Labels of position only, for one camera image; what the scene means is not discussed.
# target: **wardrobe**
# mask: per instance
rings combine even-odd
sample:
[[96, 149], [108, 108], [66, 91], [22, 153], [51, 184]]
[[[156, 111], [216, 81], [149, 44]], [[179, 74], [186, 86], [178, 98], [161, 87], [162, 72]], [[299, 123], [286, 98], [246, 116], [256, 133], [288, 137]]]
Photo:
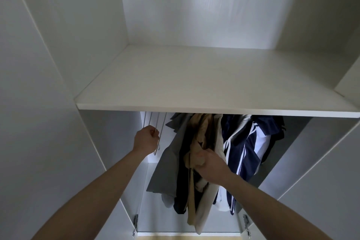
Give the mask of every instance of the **wardrobe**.
[[[23, 1], [106, 169], [174, 113], [283, 116], [250, 180], [278, 199], [360, 118], [358, 0]], [[163, 127], [118, 204], [138, 236], [195, 234], [146, 192], [174, 136]], [[202, 235], [240, 235], [239, 211], [211, 209]]]

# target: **white shelf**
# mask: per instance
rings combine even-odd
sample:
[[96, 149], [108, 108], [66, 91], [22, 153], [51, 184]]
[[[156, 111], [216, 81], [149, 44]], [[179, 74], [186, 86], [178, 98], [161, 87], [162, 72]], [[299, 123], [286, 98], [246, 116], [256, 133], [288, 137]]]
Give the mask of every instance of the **white shelf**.
[[261, 49], [130, 45], [79, 109], [360, 117], [333, 88], [346, 59]]

